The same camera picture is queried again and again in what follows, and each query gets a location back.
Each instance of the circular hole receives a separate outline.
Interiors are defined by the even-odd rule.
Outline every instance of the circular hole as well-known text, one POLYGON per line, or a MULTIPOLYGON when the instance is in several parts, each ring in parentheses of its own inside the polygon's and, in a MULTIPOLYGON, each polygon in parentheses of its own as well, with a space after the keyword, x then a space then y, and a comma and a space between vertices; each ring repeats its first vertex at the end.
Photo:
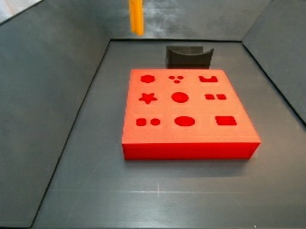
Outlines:
POLYGON ((187 94, 184 92, 174 93, 171 98, 176 103, 186 103, 187 100, 188 100, 188 96, 187 96, 187 94))
POLYGON ((179 126, 191 126, 195 124, 195 122, 196 122, 195 119, 188 116, 179 116, 175 119, 175 124, 179 126))
POLYGON ((159 125, 160 124, 160 120, 157 118, 153 118, 151 120, 151 125, 159 125))

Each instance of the star-shaped hole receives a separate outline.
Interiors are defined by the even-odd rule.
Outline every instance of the star-shaped hole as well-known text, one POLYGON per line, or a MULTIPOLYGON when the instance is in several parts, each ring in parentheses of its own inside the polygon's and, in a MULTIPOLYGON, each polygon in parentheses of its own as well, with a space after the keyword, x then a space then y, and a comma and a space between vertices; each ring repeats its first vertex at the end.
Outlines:
POLYGON ((153 93, 151 94, 145 94, 141 93, 141 97, 139 99, 139 101, 144 101, 145 104, 151 104, 152 101, 156 101, 157 99, 153 97, 153 93))

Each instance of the red foam block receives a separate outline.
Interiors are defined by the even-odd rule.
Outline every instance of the red foam block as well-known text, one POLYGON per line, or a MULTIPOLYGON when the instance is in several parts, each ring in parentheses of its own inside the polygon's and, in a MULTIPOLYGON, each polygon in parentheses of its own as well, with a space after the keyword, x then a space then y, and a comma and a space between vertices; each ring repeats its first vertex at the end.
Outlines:
POLYGON ((247 159, 259 144, 223 70, 131 71, 125 159, 247 159))

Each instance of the gray metal floor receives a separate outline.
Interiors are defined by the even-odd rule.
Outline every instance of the gray metal floor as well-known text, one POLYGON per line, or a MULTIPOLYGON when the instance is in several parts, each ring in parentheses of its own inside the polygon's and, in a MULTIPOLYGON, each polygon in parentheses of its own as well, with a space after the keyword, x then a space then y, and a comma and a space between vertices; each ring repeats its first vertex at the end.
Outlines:
POLYGON ((306 130, 239 43, 112 41, 35 227, 304 227, 306 130), (262 145, 250 161, 124 161, 132 68, 164 68, 167 45, 215 48, 262 145))

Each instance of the gray enclosure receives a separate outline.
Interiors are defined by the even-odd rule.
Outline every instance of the gray enclosure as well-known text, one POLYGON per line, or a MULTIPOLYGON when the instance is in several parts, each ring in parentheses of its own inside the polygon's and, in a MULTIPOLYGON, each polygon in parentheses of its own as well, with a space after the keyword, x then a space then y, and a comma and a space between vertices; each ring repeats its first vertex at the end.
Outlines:
POLYGON ((274 1, 243 43, 306 122, 306 1, 274 1))
POLYGON ((304 1, 144 3, 140 39, 236 41, 188 44, 218 48, 211 67, 251 115, 258 155, 124 163, 128 72, 164 67, 164 46, 178 43, 111 42, 103 59, 111 38, 137 38, 127 1, 44 0, 0 26, 0 226, 306 227, 306 131, 282 97, 304 121, 304 1))

